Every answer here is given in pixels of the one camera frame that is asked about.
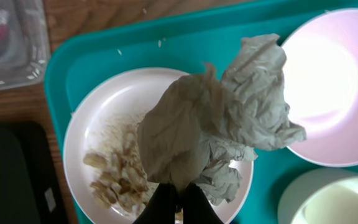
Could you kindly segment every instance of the white sticker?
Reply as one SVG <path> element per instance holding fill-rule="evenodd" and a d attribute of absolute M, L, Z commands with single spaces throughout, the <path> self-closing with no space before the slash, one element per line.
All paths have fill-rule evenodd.
<path fill-rule="evenodd" d="M 45 198 L 47 199 L 49 212 L 52 213 L 53 209 L 56 208 L 56 202 L 55 202 L 55 197 L 53 196 L 53 192 L 52 192 L 52 189 L 51 189 L 51 188 L 49 188 L 49 189 L 45 192 Z"/>

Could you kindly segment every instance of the plate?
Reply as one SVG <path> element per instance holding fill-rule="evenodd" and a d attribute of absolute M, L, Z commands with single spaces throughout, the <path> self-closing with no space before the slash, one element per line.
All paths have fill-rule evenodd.
<path fill-rule="evenodd" d="M 290 149 L 322 166 L 358 165 L 358 9 L 314 18 L 282 47 L 289 118 L 308 133 Z"/>
<path fill-rule="evenodd" d="M 97 86 L 73 113 L 64 142 L 64 170 L 71 194 L 93 223 L 132 223 L 133 219 L 120 215 L 115 209 L 103 209 L 94 202 L 89 184 L 96 174 L 92 167 L 83 164 L 85 154 L 104 144 L 106 136 L 111 134 L 108 127 L 125 119 L 141 120 L 169 85 L 183 75 L 187 73 L 168 68 L 124 72 Z M 114 144 L 114 140 L 110 141 L 108 146 Z M 253 172 L 253 162 L 233 162 L 231 166 L 239 170 L 242 182 L 233 202 L 214 207 L 224 223 L 229 223 L 242 207 Z"/>

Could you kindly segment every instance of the wooden surface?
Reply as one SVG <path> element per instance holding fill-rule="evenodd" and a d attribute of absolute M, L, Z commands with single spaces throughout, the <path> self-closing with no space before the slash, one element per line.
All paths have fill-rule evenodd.
<path fill-rule="evenodd" d="M 51 50 L 74 35 L 245 0 L 44 0 Z M 47 132 L 70 223 L 78 223 L 42 84 L 0 91 L 0 121 L 40 123 Z"/>

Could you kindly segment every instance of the plastic container lid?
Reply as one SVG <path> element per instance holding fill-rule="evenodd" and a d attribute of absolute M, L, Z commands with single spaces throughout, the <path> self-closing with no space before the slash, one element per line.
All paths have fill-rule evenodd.
<path fill-rule="evenodd" d="M 41 0 L 0 0 L 0 90 L 39 83 L 49 59 Z"/>

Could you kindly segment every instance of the pink bowl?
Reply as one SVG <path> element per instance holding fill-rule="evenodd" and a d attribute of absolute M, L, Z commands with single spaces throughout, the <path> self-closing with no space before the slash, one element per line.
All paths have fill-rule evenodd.
<path fill-rule="evenodd" d="M 358 165 L 358 9 L 314 18 L 283 48 L 290 119 L 308 133 L 290 150 L 323 166 Z"/>

